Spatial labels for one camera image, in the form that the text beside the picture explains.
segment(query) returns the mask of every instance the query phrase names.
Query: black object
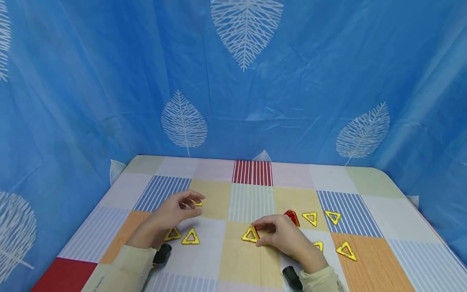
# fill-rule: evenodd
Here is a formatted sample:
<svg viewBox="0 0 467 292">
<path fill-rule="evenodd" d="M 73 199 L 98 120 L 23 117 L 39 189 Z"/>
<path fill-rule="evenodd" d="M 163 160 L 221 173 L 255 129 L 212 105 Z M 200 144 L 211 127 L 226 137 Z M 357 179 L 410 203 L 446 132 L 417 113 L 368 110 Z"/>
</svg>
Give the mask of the black object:
<svg viewBox="0 0 467 292">
<path fill-rule="evenodd" d="M 161 248 L 156 252 L 154 259 L 152 260 L 153 264 L 165 264 L 169 260 L 170 252 L 172 247 L 166 243 L 161 245 Z"/>
<path fill-rule="evenodd" d="M 295 270 L 292 266 L 288 266 L 287 268 L 283 269 L 282 274 L 284 274 L 284 277 L 292 290 L 303 290 L 300 277 L 297 275 L 297 273 L 295 273 Z"/>
</svg>

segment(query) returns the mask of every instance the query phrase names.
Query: leaf pattern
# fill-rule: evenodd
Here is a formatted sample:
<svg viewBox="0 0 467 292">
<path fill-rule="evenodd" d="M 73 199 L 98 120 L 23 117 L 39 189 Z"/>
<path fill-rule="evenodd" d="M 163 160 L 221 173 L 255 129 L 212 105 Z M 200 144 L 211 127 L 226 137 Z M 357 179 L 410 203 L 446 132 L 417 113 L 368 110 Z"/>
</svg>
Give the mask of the leaf pattern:
<svg viewBox="0 0 467 292">
<path fill-rule="evenodd" d="M 418 209 L 419 196 L 406 196 L 406 197 Z"/>
<path fill-rule="evenodd" d="M 266 150 L 263 150 L 255 158 L 253 158 L 253 161 L 271 161 L 271 158 L 269 157 L 269 154 L 266 152 Z"/>
<path fill-rule="evenodd" d="M 373 153 L 389 131 L 389 110 L 386 102 L 362 114 L 345 126 L 337 136 L 336 150 L 342 157 L 363 158 Z"/>
<path fill-rule="evenodd" d="M 0 0 L 0 79 L 8 82 L 8 51 L 11 44 L 10 18 L 5 0 Z"/>
<path fill-rule="evenodd" d="M 110 159 L 110 170 L 109 170 L 109 178 L 110 178 L 110 185 L 118 179 L 120 174 L 125 169 L 126 165 L 121 163 L 120 161 Z"/>
<path fill-rule="evenodd" d="M 222 43 L 245 69 L 268 45 L 282 17 L 283 0 L 215 0 L 211 16 Z"/>
<path fill-rule="evenodd" d="M 17 194 L 0 192 L 0 284 L 18 264 L 34 268 L 23 258 L 35 236 L 36 220 L 29 203 Z"/>
<path fill-rule="evenodd" d="M 190 156 L 189 147 L 198 147 L 206 139 L 206 121 L 180 91 L 176 91 L 164 107 L 161 123 L 165 133 L 175 145 L 186 147 L 188 156 Z"/>
</svg>

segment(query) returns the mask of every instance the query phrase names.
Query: blue curtain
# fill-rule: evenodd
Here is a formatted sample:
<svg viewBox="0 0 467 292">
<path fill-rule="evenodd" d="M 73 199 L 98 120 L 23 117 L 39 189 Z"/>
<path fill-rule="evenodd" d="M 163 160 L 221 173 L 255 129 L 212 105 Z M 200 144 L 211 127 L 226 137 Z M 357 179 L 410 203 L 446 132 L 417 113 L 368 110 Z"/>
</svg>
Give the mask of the blue curtain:
<svg viewBox="0 0 467 292">
<path fill-rule="evenodd" d="M 466 262 L 466 80 L 464 0 L 0 0 L 0 291 L 137 154 L 373 166 Z"/>
</svg>

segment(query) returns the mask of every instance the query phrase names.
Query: sleeve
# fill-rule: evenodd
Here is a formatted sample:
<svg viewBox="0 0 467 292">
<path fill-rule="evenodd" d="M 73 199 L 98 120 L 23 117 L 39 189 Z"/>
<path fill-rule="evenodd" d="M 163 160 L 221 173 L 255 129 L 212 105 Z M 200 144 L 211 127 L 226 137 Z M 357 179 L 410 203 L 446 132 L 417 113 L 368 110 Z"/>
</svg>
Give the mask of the sleeve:
<svg viewBox="0 0 467 292">
<path fill-rule="evenodd" d="M 303 291 L 305 292 L 346 292 L 334 268 L 328 266 L 313 274 L 300 272 Z"/>
<path fill-rule="evenodd" d="M 156 249 L 138 249 L 124 245 L 94 292 L 141 291 L 156 252 Z"/>
</svg>

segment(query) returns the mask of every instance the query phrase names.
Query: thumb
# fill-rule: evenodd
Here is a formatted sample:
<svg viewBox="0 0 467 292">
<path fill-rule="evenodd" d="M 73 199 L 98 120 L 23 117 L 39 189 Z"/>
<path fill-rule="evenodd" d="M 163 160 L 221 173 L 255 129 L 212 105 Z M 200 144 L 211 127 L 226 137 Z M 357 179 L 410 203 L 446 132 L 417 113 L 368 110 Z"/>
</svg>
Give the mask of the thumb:
<svg viewBox="0 0 467 292">
<path fill-rule="evenodd" d="M 256 246 L 264 246 L 264 245 L 273 245 L 273 235 L 267 235 L 265 237 L 261 237 L 258 239 L 258 242 L 256 242 Z"/>
<path fill-rule="evenodd" d="M 182 210 L 183 220 L 188 219 L 188 218 L 198 217 L 202 213 L 203 213 L 203 210 L 200 208 Z"/>
</svg>

